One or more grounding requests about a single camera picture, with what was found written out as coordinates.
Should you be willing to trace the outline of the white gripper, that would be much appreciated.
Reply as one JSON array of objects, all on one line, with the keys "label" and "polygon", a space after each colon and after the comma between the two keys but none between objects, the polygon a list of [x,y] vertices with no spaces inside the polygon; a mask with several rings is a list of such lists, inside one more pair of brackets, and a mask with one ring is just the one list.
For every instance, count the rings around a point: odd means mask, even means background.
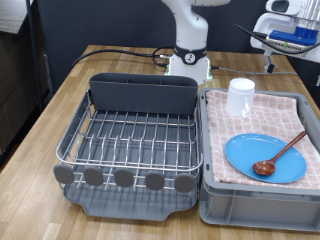
[{"label": "white gripper", "polygon": [[319,23],[295,16],[265,13],[250,33],[251,46],[265,51],[265,72],[272,74],[272,53],[320,62]]}]

